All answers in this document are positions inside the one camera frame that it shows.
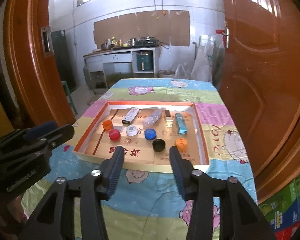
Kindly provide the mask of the gold lipstick case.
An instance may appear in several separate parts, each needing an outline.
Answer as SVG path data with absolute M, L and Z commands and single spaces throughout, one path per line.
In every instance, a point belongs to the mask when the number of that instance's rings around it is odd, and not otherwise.
M 164 110 L 164 112 L 165 112 L 165 116 L 166 116 L 167 118 L 170 118 L 170 117 L 171 117 L 170 111 L 169 111 L 168 109 Z

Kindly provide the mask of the green blue cardboard box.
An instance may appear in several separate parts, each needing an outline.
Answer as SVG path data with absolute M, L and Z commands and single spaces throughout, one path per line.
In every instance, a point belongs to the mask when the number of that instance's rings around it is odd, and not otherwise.
M 259 205 L 279 239 L 289 239 L 300 225 L 300 175 Z

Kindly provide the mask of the white bottle cap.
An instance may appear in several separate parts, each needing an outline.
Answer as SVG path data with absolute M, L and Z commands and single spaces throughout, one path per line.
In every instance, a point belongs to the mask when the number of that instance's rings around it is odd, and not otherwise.
M 126 127 L 126 135 L 128 137 L 133 137 L 138 134 L 138 128 L 134 125 L 130 125 Z

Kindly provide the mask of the blue bottle cap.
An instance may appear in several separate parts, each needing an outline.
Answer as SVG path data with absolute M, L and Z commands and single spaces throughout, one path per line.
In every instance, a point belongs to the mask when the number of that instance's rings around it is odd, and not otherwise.
M 157 137 L 156 130 L 149 128 L 144 131 L 144 136 L 146 140 L 154 140 Z

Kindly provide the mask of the black bottle cap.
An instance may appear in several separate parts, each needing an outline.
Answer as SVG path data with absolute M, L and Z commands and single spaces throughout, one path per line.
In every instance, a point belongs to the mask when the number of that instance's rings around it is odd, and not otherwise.
M 162 152 L 165 150 L 166 142 L 163 139 L 155 139 L 152 142 L 152 147 L 155 152 Z

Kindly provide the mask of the black gas stove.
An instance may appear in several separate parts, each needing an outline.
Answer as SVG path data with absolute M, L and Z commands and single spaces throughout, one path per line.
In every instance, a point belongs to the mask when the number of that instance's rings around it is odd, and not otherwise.
M 157 47 L 159 40 L 155 37 L 141 37 L 135 41 L 134 47 Z

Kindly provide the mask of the green stool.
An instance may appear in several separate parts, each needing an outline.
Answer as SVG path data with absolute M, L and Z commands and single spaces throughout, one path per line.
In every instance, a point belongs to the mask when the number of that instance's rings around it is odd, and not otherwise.
M 77 111 L 77 109 L 75 107 L 75 104 L 74 104 L 74 101 L 73 101 L 73 99 L 71 97 L 71 93 L 70 93 L 70 89 L 68 87 L 68 83 L 66 81 L 61 81 L 61 83 L 62 83 L 63 89 L 65 91 L 66 98 L 68 100 L 70 108 L 74 111 L 74 114 L 77 115 L 78 111 Z

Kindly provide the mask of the clear plastic bottle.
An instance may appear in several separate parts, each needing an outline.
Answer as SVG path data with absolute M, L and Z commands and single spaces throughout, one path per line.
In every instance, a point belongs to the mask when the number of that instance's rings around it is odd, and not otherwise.
M 142 122 L 144 129 L 151 128 L 162 116 L 161 109 L 155 109 L 145 120 Z

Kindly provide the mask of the orange open bottle cap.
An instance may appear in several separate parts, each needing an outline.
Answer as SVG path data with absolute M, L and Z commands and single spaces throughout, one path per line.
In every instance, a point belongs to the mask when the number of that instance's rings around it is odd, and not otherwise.
M 113 129 L 113 123 L 111 120 L 105 120 L 104 122 L 102 122 L 102 127 L 105 131 L 109 131 Z

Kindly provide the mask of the brown wooden door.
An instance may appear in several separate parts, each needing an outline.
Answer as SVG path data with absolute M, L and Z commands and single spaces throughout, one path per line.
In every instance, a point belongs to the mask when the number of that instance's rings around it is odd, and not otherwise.
M 220 95 L 259 175 L 300 116 L 300 11 L 292 0 L 224 0 Z

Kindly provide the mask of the orange bottle cap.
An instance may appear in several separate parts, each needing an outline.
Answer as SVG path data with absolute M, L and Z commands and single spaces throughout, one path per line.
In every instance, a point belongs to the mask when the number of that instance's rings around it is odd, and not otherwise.
M 187 151 L 187 140 L 185 138 L 177 138 L 174 142 L 174 145 L 180 152 L 186 152 Z
M 102 127 L 105 131 L 109 131 L 113 129 L 113 123 L 111 120 L 105 120 L 104 122 L 102 122 Z

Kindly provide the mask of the white kitchen counter cabinet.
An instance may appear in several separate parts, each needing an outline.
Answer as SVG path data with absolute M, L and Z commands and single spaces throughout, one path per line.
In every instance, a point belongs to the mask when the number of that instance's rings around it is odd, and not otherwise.
M 137 56 L 149 54 L 153 67 L 151 70 L 141 70 L 138 67 Z M 121 79 L 131 77 L 157 77 L 159 71 L 160 49 L 125 48 L 119 50 L 98 51 L 83 56 L 83 73 L 90 90 L 108 89 Z

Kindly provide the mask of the red bottle cap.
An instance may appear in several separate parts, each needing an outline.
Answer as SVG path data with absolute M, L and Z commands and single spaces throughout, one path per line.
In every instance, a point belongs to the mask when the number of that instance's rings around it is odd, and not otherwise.
M 111 129 L 108 133 L 111 141 L 118 141 L 121 138 L 121 133 L 118 129 Z

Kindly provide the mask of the light blue lighter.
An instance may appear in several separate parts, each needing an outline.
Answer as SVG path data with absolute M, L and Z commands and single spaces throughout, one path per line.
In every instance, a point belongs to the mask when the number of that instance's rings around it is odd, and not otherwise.
M 177 123 L 177 128 L 178 128 L 179 134 L 187 134 L 187 127 L 186 127 L 183 115 L 181 113 L 176 113 L 175 120 Z

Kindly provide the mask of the colourful cartoon quilt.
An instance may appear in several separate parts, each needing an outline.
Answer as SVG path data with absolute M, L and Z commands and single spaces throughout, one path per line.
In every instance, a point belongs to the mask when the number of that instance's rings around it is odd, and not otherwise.
M 210 161 L 208 175 L 236 177 L 256 199 L 242 138 L 213 84 L 167 78 L 122 79 L 102 99 L 197 103 Z M 97 168 L 97 164 L 78 159 L 74 146 L 100 108 L 100 103 L 94 103 L 77 120 L 73 139 L 53 151 L 51 172 L 25 192 L 21 205 L 27 216 L 56 178 L 76 179 Z M 102 207 L 110 239 L 184 239 L 192 212 L 192 203 L 181 198 L 172 174 L 137 170 L 122 170 L 115 194 Z

